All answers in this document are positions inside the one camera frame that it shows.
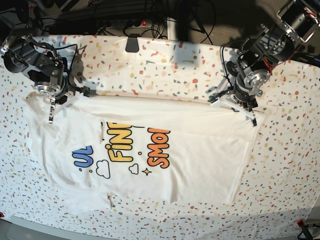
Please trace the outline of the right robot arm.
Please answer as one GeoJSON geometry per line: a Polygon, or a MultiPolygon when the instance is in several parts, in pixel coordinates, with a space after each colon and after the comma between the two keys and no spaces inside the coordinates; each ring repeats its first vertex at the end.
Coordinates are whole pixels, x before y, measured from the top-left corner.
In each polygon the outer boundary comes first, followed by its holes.
{"type": "Polygon", "coordinates": [[[22,73],[34,82],[34,88],[50,104],[48,123],[52,124],[56,104],[64,104],[76,92],[88,97],[90,88],[72,82],[72,64],[47,42],[34,39],[37,30],[31,23],[24,28],[0,21],[0,56],[11,73],[22,73]]]}

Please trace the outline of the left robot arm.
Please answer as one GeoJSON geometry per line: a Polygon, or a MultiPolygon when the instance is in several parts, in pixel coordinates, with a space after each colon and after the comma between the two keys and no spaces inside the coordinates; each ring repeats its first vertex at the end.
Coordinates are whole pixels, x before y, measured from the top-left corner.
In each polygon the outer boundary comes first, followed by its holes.
{"type": "Polygon", "coordinates": [[[220,59],[229,85],[220,92],[209,93],[212,106],[225,105],[235,112],[243,112],[254,126],[257,120],[253,109],[256,98],[264,92],[273,70],[292,58],[302,43],[307,43],[320,26],[318,0],[290,0],[278,12],[280,22],[271,27],[261,24],[256,35],[247,37],[235,57],[225,61],[224,47],[220,59]]]}

